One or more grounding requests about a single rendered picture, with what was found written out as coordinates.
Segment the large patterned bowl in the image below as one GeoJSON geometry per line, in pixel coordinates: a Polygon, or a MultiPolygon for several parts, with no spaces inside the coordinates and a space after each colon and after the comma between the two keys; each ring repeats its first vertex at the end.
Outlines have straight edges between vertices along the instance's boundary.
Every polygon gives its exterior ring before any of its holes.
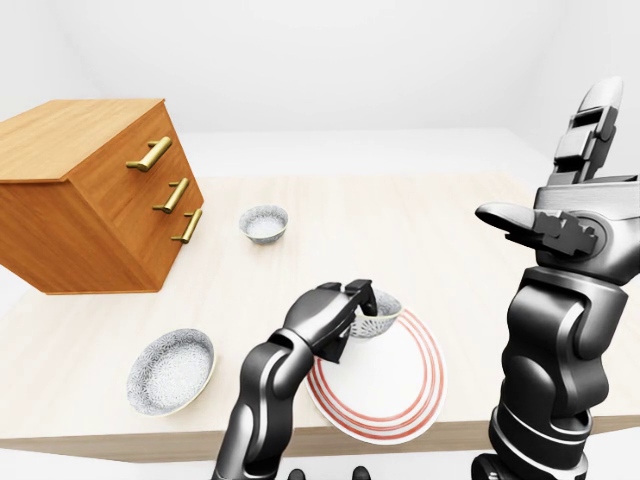
{"type": "Polygon", "coordinates": [[[130,406],[146,416],[171,415],[193,402],[209,383],[216,356],[210,338],[178,329],[154,340],[133,363],[126,382],[130,406]]]}

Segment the white plate with red rings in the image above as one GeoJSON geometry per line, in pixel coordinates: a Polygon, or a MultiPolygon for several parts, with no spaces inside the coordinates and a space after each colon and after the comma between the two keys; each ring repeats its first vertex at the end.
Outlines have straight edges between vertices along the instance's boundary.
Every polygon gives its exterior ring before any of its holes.
{"type": "Polygon", "coordinates": [[[337,364],[317,359],[306,388],[340,431],[389,446],[416,439],[436,421],[447,370],[431,331],[405,309],[385,333],[350,338],[337,364]]]}

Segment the patterned bowl with dark outside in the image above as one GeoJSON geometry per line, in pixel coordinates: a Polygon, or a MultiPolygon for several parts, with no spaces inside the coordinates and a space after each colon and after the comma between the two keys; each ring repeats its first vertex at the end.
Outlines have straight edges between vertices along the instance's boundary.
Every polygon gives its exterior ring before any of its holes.
{"type": "Polygon", "coordinates": [[[377,304],[377,315],[365,315],[362,309],[358,308],[350,329],[352,337],[369,339],[382,335],[403,311],[401,302],[393,295],[376,288],[373,292],[377,304]]]}

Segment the small wooden cabinet drawer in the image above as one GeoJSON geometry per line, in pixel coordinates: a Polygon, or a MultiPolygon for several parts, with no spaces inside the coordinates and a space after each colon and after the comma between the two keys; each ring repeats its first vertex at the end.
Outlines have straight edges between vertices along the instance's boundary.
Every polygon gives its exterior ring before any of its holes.
{"type": "Polygon", "coordinates": [[[165,173],[150,171],[146,174],[134,172],[138,180],[148,177],[136,191],[136,196],[126,209],[122,234],[128,241],[131,253],[139,261],[150,280],[147,290],[159,290],[179,253],[182,243],[172,241],[172,236],[181,235],[189,218],[184,214],[193,212],[203,204],[203,197],[190,167],[170,167],[165,173]],[[190,183],[171,214],[152,209],[163,204],[173,191],[168,183],[188,178],[190,183]]]}

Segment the wooden cabinet with drawers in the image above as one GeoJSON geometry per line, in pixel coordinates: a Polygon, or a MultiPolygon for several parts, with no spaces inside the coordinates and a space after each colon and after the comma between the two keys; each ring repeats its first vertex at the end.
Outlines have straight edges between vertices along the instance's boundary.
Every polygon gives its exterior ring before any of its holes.
{"type": "Polygon", "coordinates": [[[0,265],[47,294],[155,292],[70,172],[160,99],[52,100],[0,122],[0,265]]]}

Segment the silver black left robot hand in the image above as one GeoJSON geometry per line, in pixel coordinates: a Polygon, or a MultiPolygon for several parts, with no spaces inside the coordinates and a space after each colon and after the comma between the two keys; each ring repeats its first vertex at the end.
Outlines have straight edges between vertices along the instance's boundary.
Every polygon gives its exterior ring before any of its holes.
{"type": "Polygon", "coordinates": [[[338,364],[356,310],[377,315],[371,283],[369,279],[357,279],[342,287],[340,282],[328,282],[309,290],[287,312],[284,328],[302,338],[315,356],[338,364]]]}

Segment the medium wooden cabinet drawer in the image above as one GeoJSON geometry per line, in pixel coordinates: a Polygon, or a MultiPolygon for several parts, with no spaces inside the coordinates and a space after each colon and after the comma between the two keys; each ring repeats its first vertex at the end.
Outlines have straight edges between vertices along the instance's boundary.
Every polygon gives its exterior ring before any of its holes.
{"type": "Polygon", "coordinates": [[[134,139],[107,159],[91,193],[118,238],[143,259],[178,249],[203,197],[176,136],[134,139]]]}

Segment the large wooden cabinet drawer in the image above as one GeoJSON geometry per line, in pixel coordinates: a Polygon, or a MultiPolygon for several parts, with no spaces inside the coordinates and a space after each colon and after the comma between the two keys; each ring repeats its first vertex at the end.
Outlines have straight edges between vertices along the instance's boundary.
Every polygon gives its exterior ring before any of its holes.
{"type": "Polygon", "coordinates": [[[69,179],[104,218],[119,224],[164,203],[171,194],[169,184],[189,175],[184,160],[165,104],[160,102],[75,167],[69,179]],[[126,166],[142,160],[152,143],[165,137],[172,144],[149,171],[126,166]]]}

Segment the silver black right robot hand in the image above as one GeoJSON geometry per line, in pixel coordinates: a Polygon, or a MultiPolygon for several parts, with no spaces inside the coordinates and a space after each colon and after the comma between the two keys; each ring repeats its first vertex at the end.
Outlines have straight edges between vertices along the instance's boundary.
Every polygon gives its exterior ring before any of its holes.
{"type": "Polygon", "coordinates": [[[616,134],[622,94],[619,77],[589,89],[532,207],[494,202],[476,210],[508,240],[534,249],[539,266],[615,285],[640,274],[640,175],[596,174],[616,134]]]}

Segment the small patterned bowl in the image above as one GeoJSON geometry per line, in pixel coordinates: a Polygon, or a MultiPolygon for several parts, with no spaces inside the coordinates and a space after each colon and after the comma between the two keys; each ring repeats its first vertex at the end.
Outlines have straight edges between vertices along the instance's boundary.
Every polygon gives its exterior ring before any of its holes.
{"type": "Polygon", "coordinates": [[[239,228],[252,242],[260,245],[279,240],[288,225],[288,213],[277,205],[258,205],[244,212],[239,228]]]}

